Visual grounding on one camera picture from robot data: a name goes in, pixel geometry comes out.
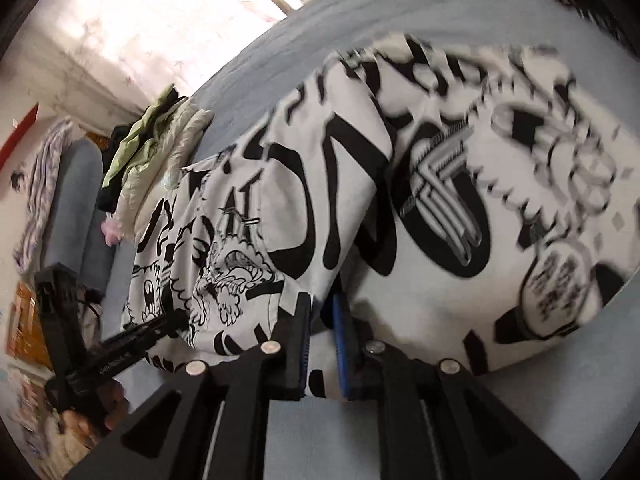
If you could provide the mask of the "person's left hand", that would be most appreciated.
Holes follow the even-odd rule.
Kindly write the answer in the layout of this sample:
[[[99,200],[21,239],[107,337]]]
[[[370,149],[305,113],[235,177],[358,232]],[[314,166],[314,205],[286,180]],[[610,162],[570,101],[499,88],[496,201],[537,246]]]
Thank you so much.
[[[72,434],[92,448],[114,430],[129,414],[130,403],[120,382],[110,379],[96,389],[100,407],[96,413],[65,411],[62,414],[64,434]]]

